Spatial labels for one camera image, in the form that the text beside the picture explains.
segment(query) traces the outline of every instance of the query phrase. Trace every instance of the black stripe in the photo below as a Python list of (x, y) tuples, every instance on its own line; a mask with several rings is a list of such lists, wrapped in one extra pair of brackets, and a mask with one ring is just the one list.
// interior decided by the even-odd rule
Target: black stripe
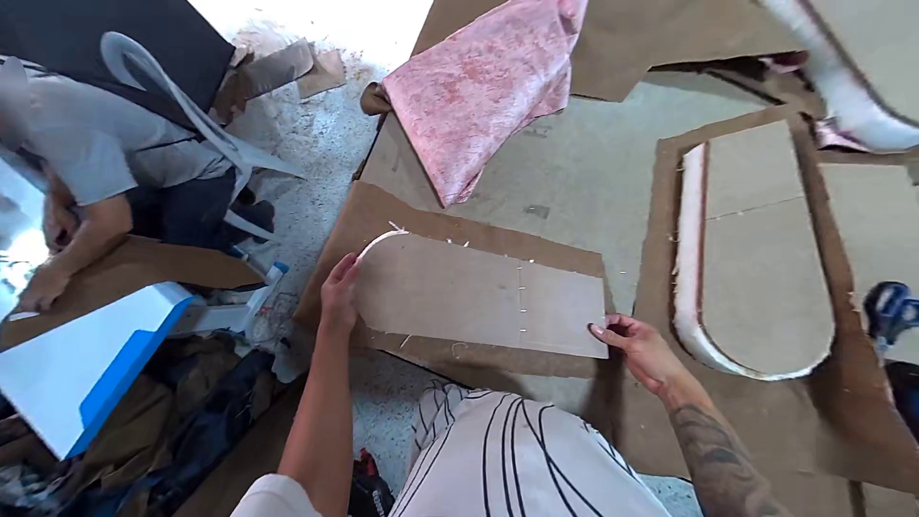
[(517, 504), (520, 505), (520, 515), (521, 517), (527, 517), (527, 512), (523, 509), (523, 494), (520, 492), (520, 476), (517, 474), (516, 470), (516, 416), (520, 412), (520, 407), (526, 404), (526, 400), (521, 400), (517, 404), (516, 409), (514, 409), (514, 420), (511, 421), (511, 465), (514, 467), (514, 485), (517, 490)]
[(572, 490), (574, 490), (574, 493), (577, 494), (577, 497), (581, 498), (584, 504), (586, 504), (587, 507), (590, 508), (594, 513), (596, 513), (597, 517), (603, 517), (603, 514), (601, 514), (594, 507), (594, 505), (591, 504), (589, 500), (587, 500), (587, 498), (581, 495), (581, 492), (577, 488), (574, 487), (572, 482), (568, 480), (568, 477), (559, 468), (558, 464), (556, 464), (555, 461), (553, 461), (552, 458), (549, 456), (549, 449), (546, 445), (546, 436), (542, 431), (542, 412), (549, 408), (551, 408), (551, 406), (546, 406), (545, 408), (542, 408), (539, 410), (539, 434), (542, 435), (542, 443), (540, 444), (542, 446), (542, 450), (546, 452), (546, 457), (549, 458), (549, 461), (552, 463), (552, 466), (554, 466), (555, 469), (559, 471), (559, 476), (561, 476), (562, 479), (564, 479), (565, 483), (567, 483), (568, 486), (571, 487)]
[(492, 393), (494, 393), (494, 391), (489, 389), (489, 390), (484, 390), (484, 393), (480, 393), (479, 395), (466, 395), (466, 398), (472, 398), (472, 399), (482, 398), (483, 396), (490, 395)]
[(501, 397), (501, 400), (498, 401), (498, 405), (494, 407), (492, 417), (488, 419), (488, 425), (485, 427), (485, 437), (482, 439), (482, 495), (485, 505), (485, 517), (491, 517), (492, 515), (492, 509), (488, 506), (488, 471), (486, 470), (488, 459), (488, 431), (492, 429), (492, 421), (494, 420), (494, 415), (498, 412), (498, 408), (504, 404), (505, 399), (509, 395), (509, 393), (505, 393), (504, 396)]
[(616, 454), (613, 453), (613, 446), (609, 442), (607, 442), (607, 439), (604, 438), (602, 434), (598, 432), (597, 436), (594, 437), (594, 440), (596, 440), (596, 444), (600, 446), (600, 449), (604, 453), (607, 453), (609, 458), (613, 460), (613, 463), (618, 465), (619, 468), (621, 468), (623, 471), (625, 471), (626, 474), (631, 476), (632, 479), (635, 479), (636, 481), (638, 481), (638, 478), (635, 477), (635, 471), (633, 471), (631, 466), (628, 463), (626, 463), (625, 458), (622, 458), (621, 462), (617, 459)]
[[(425, 449), (425, 455), (421, 456), (420, 458), (414, 461), (414, 465), (412, 467), (412, 478), (409, 479), (403, 486), (403, 493), (411, 489), (412, 485), (414, 484), (414, 481), (418, 479), (418, 473), (421, 471), (422, 465), (425, 464), (425, 460), (427, 459), (427, 455), (431, 453), (431, 449), (433, 448), (434, 448), (434, 444), (431, 443), (431, 445), (428, 446), (427, 449)], [(391, 510), (392, 515), (395, 515), (396, 507), (392, 508)]]
[[(437, 457), (440, 456), (440, 451), (442, 451), (442, 450), (444, 449), (444, 445), (447, 443), (447, 438), (449, 438), (449, 436), (450, 436), (450, 430), (451, 430), (451, 429), (453, 429), (453, 428), (447, 428), (447, 432), (444, 433), (444, 440), (440, 443), (440, 447), (437, 448), (437, 453), (434, 454), (434, 457), (433, 457), (433, 458), (431, 458), (431, 463), (428, 464), (427, 470), (425, 471), (425, 474), (424, 474), (423, 476), (421, 476), (421, 480), (418, 481), (418, 484), (417, 484), (417, 485), (415, 485), (414, 490), (412, 491), (412, 495), (410, 495), (410, 496), (405, 500), (405, 503), (403, 504), (402, 509), (400, 510), (400, 515), (401, 515), (403, 512), (405, 512), (405, 509), (408, 508), (408, 504), (412, 501), (412, 498), (414, 497), (414, 494), (416, 494), (416, 493), (418, 492), (418, 489), (421, 488), (421, 485), (425, 482), (425, 478), (427, 477), (427, 473), (431, 471), (431, 467), (434, 466), (434, 463), (437, 461)], [(427, 450), (430, 451), (430, 450), (433, 449), (433, 448), (434, 448), (434, 444), (431, 443), (431, 446), (428, 447)], [(392, 512), (391, 515), (392, 515), (393, 517), (398, 517), (398, 516), (396, 515), (395, 512)]]
[(549, 476), (552, 478), (552, 483), (555, 484), (555, 489), (558, 490), (559, 492), (559, 497), (562, 498), (562, 502), (565, 503), (565, 508), (568, 509), (568, 512), (572, 516), (577, 517), (577, 513), (574, 513), (574, 508), (572, 508), (572, 505), (569, 504), (568, 499), (565, 498), (565, 494), (562, 493), (562, 487), (559, 486), (559, 480), (555, 478), (555, 473), (552, 472), (552, 466), (550, 464), (552, 460), (551, 458), (549, 458), (549, 453), (546, 451), (546, 448), (543, 446), (542, 442), (539, 440), (539, 436), (536, 435), (536, 430), (533, 429), (533, 424), (529, 421), (529, 415), (527, 414), (526, 405), (524, 405), (523, 407), (523, 418), (527, 419), (527, 425), (529, 426), (529, 431), (533, 433), (533, 439), (536, 440), (536, 443), (538, 443), (539, 447), (542, 449), (542, 454), (546, 458), (546, 468), (549, 469)]
[(421, 408), (420, 401), (418, 402), (418, 418), (421, 419), (421, 427), (425, 428), (425, 432), (427, 432), (427, 424), (425, 424), (425, 412)]
[(447, 425), (450, 425), (450, 424), (453, 423), (453, 422), (451, 422), (450, 419), (447, 418), (447, 417), (452, 418), (454, 422), (457, 421), (457, 418), (453, 416), (453, 411), (450, 410), (450, 393), (448, 393), (448, 392), (447, 392), (447, 389), (444, 388), (444, 387), (441, 387), (441, 388), (440, 388), (440, 391), (444, 392), (444, 397), (447, 398), (447, 401), (445, 402), (445, 404), (446, 404), (446, 406), (447, 406), (447, 414), (444, 416), (444, 420), (447, 421)]
[(511, 491), (507, 488), (507, 422), (511, 419), (511, 409), (514, 408), (514, 403), (519, 402), (521, 399), (523, 399), (523, 397), (519, 396), (517, 400), (512, 400), (510, 405), (507, 406), (507, 412), (505, 413), (505, 423), (501, 429), (501, 478), (505, 484), (505, 503), (507, 504), (507, 514), (511, 517), (514, 516), (514, 510), (511, 508)]

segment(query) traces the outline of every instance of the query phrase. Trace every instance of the hand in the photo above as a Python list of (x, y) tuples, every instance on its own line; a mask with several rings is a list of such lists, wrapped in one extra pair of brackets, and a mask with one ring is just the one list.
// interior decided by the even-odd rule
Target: hand
[(666, 388), (693, 379), (656, 328), (631, 316), (607, 315), (606, 328), (590, 324), (591, 333), (626, 353), (626, 366), (648, 391), (663, 396)]
[(26, 290), (19, 296), (15, 312), (46, 312), (70, 283), (70, 276), (59, 272), (51, 264), (35, 270)]
[(323, 317), (321, 324), (334, 325), (350, 331), (357, 322), (354, 286), (360, 264), (357, 255), (348, 253), (332, 268), (321, 290)]
[(41, 222), (45, 234), (45, 245), (51, 253), (59, 253), (74, 237), (79, 221), (60, 203), (48, 198), (45, 201), (45, 213)]

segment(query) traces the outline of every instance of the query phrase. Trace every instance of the pink floral fabric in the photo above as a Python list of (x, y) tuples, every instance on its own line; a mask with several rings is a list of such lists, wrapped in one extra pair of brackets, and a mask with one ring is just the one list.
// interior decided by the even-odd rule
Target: pink floral fabric
[(444, 207), (510, 135), (568, 105), (587, 0), (508, 0), (382, 80)]

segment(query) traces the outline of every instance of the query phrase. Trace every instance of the person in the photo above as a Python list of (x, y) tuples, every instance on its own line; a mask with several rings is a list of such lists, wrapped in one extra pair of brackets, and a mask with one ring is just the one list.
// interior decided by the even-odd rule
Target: person
[[(223, 222), (235, 168), (207, 142), (105, 89), (62, 75), (0, 67), (0, 142), (38, 161), (48, 180), (42, 226), (53, 257), (34, 273), (18, 311), (47, 310), (76, 272), (132, 233), (229, 252)], [(266, 227), (263, 201), (243, 218)]]
[[(276, 474), (249, 488), (233, 517), (347, 515), (351, 486), (348, 337), (360, 264), (349, 254), (322, 286), (312, 368)], [(653, 327), (622, 314), (589, 325), (625, 354), (670, 415), (698, 502), (710, 516), (790, 513), (705, 389)], [(418, 405), (411, 471), (392, 517), (665, 516), (666, 509), (583, 420), (522, 396), (436, 385)]]

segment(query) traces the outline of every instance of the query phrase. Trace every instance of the cardboard template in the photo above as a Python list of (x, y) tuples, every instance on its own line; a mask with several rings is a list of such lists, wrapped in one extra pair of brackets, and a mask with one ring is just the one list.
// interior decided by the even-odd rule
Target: cardboard template
[(375, 330), (609, 357), (587, 329), (603, 321), (603, 279), (412, 234), (375, 241), (360, 274), (357, 309)]

